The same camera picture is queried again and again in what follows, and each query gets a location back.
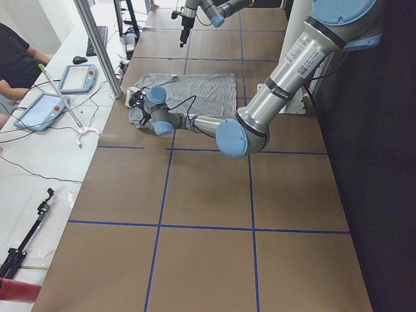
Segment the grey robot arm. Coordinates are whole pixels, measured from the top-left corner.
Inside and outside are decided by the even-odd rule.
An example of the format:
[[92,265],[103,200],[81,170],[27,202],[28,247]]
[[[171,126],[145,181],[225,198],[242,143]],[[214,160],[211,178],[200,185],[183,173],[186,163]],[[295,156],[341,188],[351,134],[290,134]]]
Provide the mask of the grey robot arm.
[[151,121],[156,135],[187,129],[214,137],[219,150],[229,157],[257,153],[268,143],[270,122],[329,54],[378,45],[384,5],[384,1],[313,1],[301,35],[234,118],[173,112],[161,86],[135,92],[129,106],[141,110],[139,123]]
[[194,27],[195,19],[197,18],[197,11],[199,8],[203,10],[211,25],[215,28],[220,27],[226,18],[230,17],[234,13],[246,8],[254,6],[255,1],[251,0],[235,0],[225,1],[222,4],[217,5],[212,0],[187,0],[185,6],[182,6],[179,10],[173,10],[171,18],[174,20],[178,16],[182,17],[180,35],[180,47],[184,47],[190,36],[190,32]]

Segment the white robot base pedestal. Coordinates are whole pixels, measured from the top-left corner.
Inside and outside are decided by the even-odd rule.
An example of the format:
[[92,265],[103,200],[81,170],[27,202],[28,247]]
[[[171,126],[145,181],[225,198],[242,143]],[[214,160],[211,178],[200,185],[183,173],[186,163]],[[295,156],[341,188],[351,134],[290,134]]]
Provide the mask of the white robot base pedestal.
[[[300,37],[304,29],[304,20],[311,12],[312,1],[297,0],[293,1],[291,13],[289,14],[289,22],[283,40],[278,64],[284,64],[286,54],[291,50],[295,41]],[[306,104],[303,101],[304,93],[300,87],[292,100],[286,104],[281,110],[281,114],[305,114]]]

